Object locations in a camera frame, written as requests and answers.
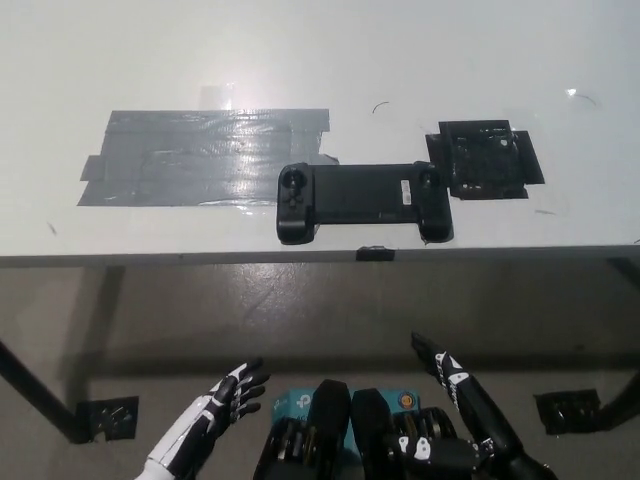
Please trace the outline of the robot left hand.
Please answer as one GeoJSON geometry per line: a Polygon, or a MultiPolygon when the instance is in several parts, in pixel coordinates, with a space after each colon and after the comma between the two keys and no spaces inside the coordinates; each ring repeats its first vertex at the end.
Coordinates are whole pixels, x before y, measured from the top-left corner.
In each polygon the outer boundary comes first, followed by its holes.
{"type": "Polygon", "coordinates": [[[255,358],[226,373],[181,413],[147,455],[140,479],[194,479],[217,440],[248,414],[260,410],[257,398],[270,375],[255,358]]]}

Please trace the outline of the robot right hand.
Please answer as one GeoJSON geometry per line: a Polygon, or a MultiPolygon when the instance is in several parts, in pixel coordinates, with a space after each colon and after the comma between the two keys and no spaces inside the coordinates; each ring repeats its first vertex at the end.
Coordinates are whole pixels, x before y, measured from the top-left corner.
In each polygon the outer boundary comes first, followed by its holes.
{"type": "Polygon", "coordinates": [[[389,435],[385,442],[411,473],[470,475],[496,479],[547,479],[548,468],[532,459],[496,403],[451,353],[414,332],[411,346],[426,371],[448,394],[470,432],[460,438],[389,435]]]}

